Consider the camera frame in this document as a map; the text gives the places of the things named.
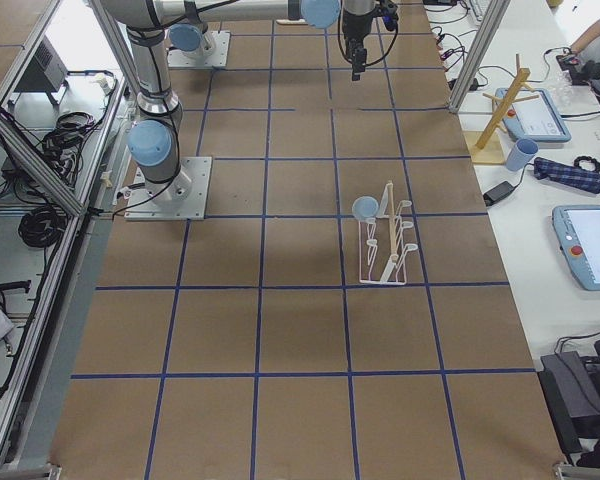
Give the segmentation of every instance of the light blue lid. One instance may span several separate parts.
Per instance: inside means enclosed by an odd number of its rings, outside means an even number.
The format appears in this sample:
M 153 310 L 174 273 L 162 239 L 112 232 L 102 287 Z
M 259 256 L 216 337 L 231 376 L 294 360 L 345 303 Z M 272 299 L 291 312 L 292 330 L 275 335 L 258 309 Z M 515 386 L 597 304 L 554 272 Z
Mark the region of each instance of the light blue lid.
M 202 43 L 202 32 L 188 23 L 176 23 L 169 29 L 171 43 L 178 50 L 193 52 Z
M 131 129 L 127 146 L 136 162 L 143 167 L 155 167 L 171 151 L 171 133 L 160 122 L 145 120 Z
M 339 0 L 302 0 L 302 18 L 312 27 L 329 28 L 340 15 Z

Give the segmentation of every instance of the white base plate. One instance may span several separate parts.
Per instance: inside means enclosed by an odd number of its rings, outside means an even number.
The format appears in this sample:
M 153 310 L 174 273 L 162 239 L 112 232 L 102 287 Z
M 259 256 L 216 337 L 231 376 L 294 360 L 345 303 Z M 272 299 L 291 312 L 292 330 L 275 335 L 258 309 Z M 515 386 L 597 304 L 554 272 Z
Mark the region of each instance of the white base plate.
M 229 39 L 231 33 L 227 31 L 211 32 L 216 42 L 216 50 L 209 56 L 190 58 L 182 50 L 171 50 L 168 61 L 169 68 L 173 70 L 211 70 L 214 68 L 227 68 L 229 57 Z
M 182 158 L 182 168 L 193 179 L 189 195 L 179 202 L 159 205 L 149 201 L 143 205 L 132 207 L 125 212 L 125 218 L 130 221 L 204 220 L 211 164 L 211 157 Z M 134 182 L 144 182 L 144 175 L 140 169 L 136 172 Z M 145 189 L 133 190 L 129 198 L 129 205 L 144 202 L 148 198 L 149 194 Z

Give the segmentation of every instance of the dish rack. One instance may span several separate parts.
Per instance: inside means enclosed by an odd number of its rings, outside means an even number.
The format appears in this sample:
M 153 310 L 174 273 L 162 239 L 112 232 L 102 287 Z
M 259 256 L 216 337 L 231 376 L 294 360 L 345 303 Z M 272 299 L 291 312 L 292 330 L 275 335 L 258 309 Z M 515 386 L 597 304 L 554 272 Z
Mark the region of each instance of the dish rack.
M 382 193 L 382 200 L 375 216 L 358 222 L 358 244 L 360 263 L 360 283 L 371 285 L 406 285 L 407 253 L 418 250 L 415 243 L 405 242 L 405 230 L 413 228 L 413 222 L 404 220 L 402 212 L 412 203 L 401 200 L 397 205 L 393 198 L 393 183 L 388 182 Z M 378 224 L 386 223 L 389 230 L 389 250 L 386 260 L 379 261 L 379 253 L 384 254 L 386 248 L 380 249 L 376 234 Z

